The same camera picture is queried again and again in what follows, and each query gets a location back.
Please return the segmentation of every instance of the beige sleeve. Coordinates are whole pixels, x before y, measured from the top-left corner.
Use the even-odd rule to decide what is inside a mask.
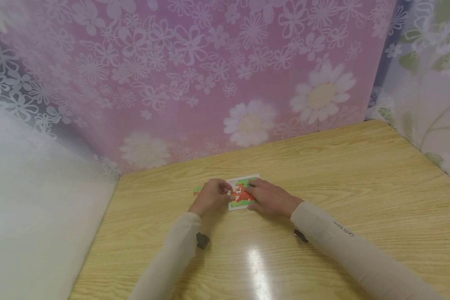
[[[443,300],[414,272],[303,202],[290,220],[317,249],[335,259],[376,300]]]
[[[175,221],[162,249],[147,266],[128,300],[170,298],[177,277],[195,256],[201,221],[192,212],[185,212]]]

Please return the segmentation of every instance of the white wall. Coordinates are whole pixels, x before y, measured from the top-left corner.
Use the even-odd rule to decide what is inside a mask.
[[[66,300],[79,274],[116,179],[67,146],[0,109],[0,300]]]

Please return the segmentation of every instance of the pink wall panel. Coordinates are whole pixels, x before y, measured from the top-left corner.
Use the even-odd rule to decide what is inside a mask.
[[[1,2],[0,43],[127,173],[362,121],[394,3]]]

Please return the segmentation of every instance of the table surface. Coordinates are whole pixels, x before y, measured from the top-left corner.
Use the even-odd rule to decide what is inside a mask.
[[[381,121],[121,177],[71,300],[126,299],[192,189],[259,173],[328,211],[450,300],[450,178]],[[280,217],[226,208],[203,219],[172,299],[369,299],[340,266]]]

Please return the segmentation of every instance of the left hand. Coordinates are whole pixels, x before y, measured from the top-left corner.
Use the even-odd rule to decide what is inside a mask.
[[[188,211],[202,218],[207,212],[235,199],[234,196],[227,195],[229,190],[232,190],[232,186],[225,180],[210,179],[203,185]]]

